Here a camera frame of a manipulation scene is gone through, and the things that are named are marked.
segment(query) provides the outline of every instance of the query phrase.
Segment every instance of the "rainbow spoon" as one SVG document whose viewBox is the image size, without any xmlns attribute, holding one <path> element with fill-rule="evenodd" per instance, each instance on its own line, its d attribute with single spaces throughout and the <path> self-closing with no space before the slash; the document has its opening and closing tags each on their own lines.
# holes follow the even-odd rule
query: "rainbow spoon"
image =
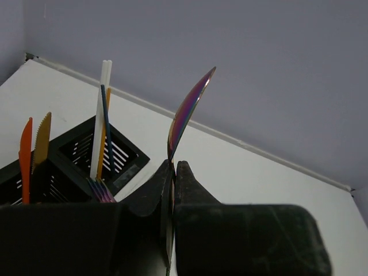
<svg viewBox="0 0 368 276">
<path fill-rule="evenodd" d="M 184 101 L 181 103 L 177 110 L 174 119 L 172 120 L 170 130 L 167 138 L 167 159 L 169 165 L 175 170 L 174 167 L 174 154 L 177 150 L 180 139 L 183 132 L 190 120 L 191 115 L 194 112 L 198 102 L 200 101 L 203 92 L 207 88 L 211 77 L 216 70 L 216 66 L 213 67 L 203 78 L 197 82 L 197 84 L 191 89 Z"/>
</svg>

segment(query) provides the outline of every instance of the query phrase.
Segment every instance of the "fork tines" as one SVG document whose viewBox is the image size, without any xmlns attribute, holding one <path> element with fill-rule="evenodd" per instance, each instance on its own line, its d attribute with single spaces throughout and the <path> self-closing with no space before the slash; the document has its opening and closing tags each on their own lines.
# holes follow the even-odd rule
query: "fork tines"
<svg viewBox="0 0 368 276">
<path fill-rule="evenodd" d="M 102 179 L 91 179 L 87 178 L 88 184 L 99 202 L 108 203 L 116 202 L 113 195 L 111 194 L 109 188 L 106 186 Z"/>
</svg>

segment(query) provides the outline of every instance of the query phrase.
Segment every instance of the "yellow plastic knife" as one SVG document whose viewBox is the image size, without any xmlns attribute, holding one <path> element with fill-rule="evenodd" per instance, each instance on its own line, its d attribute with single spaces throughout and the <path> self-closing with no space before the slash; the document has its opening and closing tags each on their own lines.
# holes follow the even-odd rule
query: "yellow plastic knife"
<svg viewBox="0 0 368 276">
<path fill-rule="evenodd" d="M 47 159 L 48 144 L 50 141 L 51 112 L 47 113 L 37 131 L 33 152 L 32 173 L 35 168 Z"/>
</svg>

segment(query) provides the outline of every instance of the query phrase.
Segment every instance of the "lavender wall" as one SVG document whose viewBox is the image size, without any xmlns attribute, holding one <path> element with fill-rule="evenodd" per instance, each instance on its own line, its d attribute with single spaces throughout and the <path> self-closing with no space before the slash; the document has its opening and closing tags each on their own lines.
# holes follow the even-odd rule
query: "lavender wall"
<svg viewBox="0 0 368 276">
<path fill-rule="evenodd" d="M 0 1 L 0 85 L 24 61 L 24 17 L 22 0 Z"/>
<path fill-rule="evenodd" d="M 25 1 L 27 50 L 360 188 L 368 179 L 368 1 Z"/>
</svg>

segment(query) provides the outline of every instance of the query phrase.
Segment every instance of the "white table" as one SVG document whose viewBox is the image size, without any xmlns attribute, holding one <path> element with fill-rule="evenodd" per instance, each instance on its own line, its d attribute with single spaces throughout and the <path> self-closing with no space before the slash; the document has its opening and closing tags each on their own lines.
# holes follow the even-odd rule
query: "white table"
<svg viewBox="0 0 368 276">
<path fill-rule="evenodd" d="M 35 133 L 51 111 L 53 139 L 94 115 L 97 92 L 94 86 L 28 61 L 0 87 L 0 167 L 17 159 L 28 117 L 33 117 Z M 115 95 L 109 114 L 110 122 L 151 158 L 135 179 L 143 183 L 166 158 L 171 119 Z M 367 275 L 368 230 L 347 192 L 191 127 L 175 160 L 187 160 L 195 177 L 221 202 L 303 206 L 318 222 L 334 275 Z"/>
</svg>

